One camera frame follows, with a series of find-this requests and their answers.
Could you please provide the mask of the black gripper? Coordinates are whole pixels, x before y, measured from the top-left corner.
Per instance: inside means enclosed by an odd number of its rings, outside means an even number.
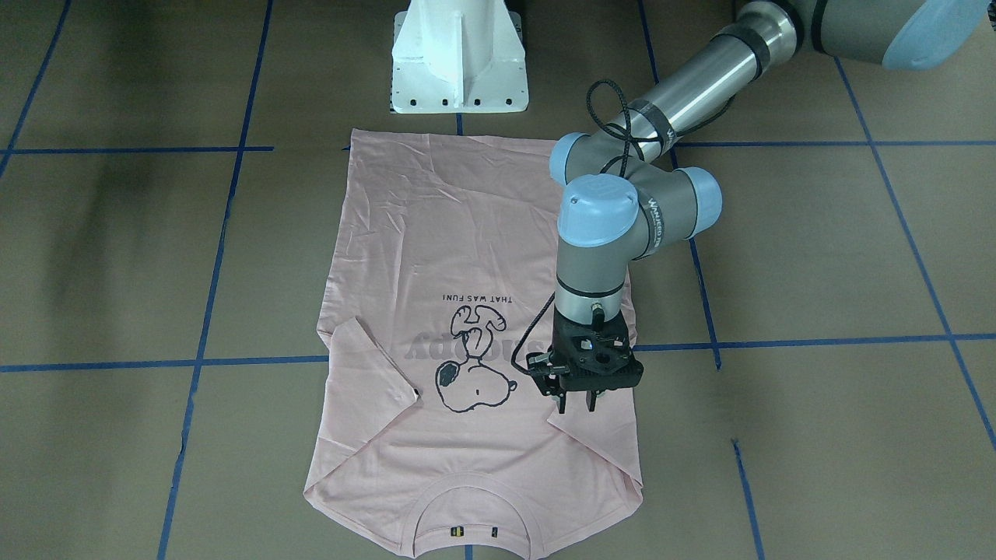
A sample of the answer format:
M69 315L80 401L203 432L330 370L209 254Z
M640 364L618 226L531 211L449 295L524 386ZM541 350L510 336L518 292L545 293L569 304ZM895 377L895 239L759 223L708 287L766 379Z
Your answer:
M587 391L587 410L594 412L600 391L635 387L644 366L633 354L626 317L618 314L601 329L552 316L552 347L527 355L526 373L544 394L556 394L557 411L566 411L566 391Z

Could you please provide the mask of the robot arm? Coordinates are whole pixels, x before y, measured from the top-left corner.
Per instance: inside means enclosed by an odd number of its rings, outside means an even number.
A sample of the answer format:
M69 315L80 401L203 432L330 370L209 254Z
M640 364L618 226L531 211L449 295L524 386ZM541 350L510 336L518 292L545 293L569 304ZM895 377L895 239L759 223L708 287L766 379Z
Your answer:
M593 411L605 391L630 389L644 366L622 315L627 267L714 226L718 181L698 167L654 162L722 116L752 82L808 47L887 70L924 71L955 54L987 10L985 1L749 1L700 52L634 100L608 86L618 116L593 116L597 131L573 132L552 148L550 174L563 188L557 219L552 341L520 370L563 414L570 394Z

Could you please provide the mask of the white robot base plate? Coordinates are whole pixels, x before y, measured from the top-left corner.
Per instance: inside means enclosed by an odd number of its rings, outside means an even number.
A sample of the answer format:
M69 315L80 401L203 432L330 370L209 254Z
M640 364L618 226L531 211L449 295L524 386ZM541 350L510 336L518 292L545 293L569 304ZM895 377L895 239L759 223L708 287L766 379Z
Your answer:
M412 1L394 17L396 114L507 114L529 106L519 11L505 1Z

